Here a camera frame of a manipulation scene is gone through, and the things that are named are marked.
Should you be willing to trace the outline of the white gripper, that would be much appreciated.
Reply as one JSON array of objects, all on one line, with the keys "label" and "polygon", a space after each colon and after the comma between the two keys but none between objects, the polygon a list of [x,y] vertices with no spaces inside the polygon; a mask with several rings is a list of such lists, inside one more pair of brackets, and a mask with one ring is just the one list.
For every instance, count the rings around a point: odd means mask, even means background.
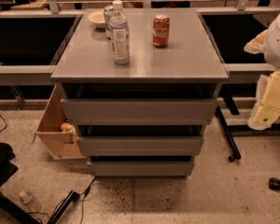
[{"label": "white gripper", "polygon": [[[244,46],[251,54],[264,52],[267,31],[264,30]],[[261,75],[256,89],[256,102],[248,119],[249,128],[263,131],[280,118],[280,69],[270,76]]]}]

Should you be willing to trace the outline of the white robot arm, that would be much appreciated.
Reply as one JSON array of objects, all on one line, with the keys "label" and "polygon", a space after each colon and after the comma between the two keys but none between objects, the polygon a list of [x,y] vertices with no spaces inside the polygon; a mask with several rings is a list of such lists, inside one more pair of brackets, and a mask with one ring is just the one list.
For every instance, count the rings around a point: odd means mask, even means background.
[{"label": "white robot arm", "polygon": [[249,128],[263,131],[280,118],[280,13],[269,28],[244,46],[251,54],[264,54],[265,62],[275,70],[261,75],[257,83],[256,103],[247,122]]}]

